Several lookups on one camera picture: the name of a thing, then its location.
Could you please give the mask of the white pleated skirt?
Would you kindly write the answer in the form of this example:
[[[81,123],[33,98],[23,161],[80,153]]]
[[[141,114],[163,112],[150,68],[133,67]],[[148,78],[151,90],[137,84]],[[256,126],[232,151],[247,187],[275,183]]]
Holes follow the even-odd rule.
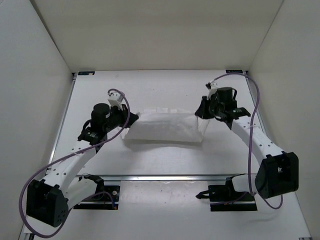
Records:
[[[210,122],[179,108],[149,108],[136,115],[138,120],[120,134],[123,140],[200,143]]]

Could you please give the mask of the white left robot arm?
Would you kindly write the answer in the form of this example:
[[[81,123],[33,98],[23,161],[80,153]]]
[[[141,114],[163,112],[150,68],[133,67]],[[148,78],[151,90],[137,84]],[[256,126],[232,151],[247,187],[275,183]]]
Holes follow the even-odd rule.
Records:
[[[98,153],[109,132],[116,128],[130,128],[138,119],[139,116],[129,112],[125,104],[121,108],[96,104],[71,149],[74,155],[55,163],[41,180],[33,179],[28,184],[27,216],[58,227],[72,207],[86,198],[101,198],[105,192],[103,179],[89,173],[78,176],[78,173]]]

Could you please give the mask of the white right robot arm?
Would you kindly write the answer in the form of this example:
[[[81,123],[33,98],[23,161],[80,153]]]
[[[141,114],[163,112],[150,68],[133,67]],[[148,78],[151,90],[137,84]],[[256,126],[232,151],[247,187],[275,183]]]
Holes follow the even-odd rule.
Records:
[[[273,143],[254,123],[254,115],[237,106],[237,91],[232,87],[212,87],[203,96],[195,115],[204,120],[225,123],[248,147],[248,160],[255,158],[257,173],[234,176],[224,187],[224,195],[236,200],[242,192],[258,194],[264,199],[295,192],[299,188],[299,158]]]

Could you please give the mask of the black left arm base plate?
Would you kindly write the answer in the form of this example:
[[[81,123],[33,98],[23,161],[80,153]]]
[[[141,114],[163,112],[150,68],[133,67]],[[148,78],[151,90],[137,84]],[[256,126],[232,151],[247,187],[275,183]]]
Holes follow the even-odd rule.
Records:
[[[75,210],[110,210],[119,209],[120,189],[119,185],[106,185],[105,181],[97,175],[85,174],[79,180],[90,180],[96,184],[93,196],[89,196],[76,204]]]

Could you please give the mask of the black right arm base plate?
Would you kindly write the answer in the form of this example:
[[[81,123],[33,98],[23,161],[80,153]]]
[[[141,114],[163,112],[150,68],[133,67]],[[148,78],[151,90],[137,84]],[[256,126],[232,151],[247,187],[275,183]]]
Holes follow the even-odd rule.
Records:
[[[211,184],[207,190],[199,192],[199,200],[209,200],[211,212],[255,212],[258,210],[255,198],[246,191],[235,191],[232,178],[224,184]]]

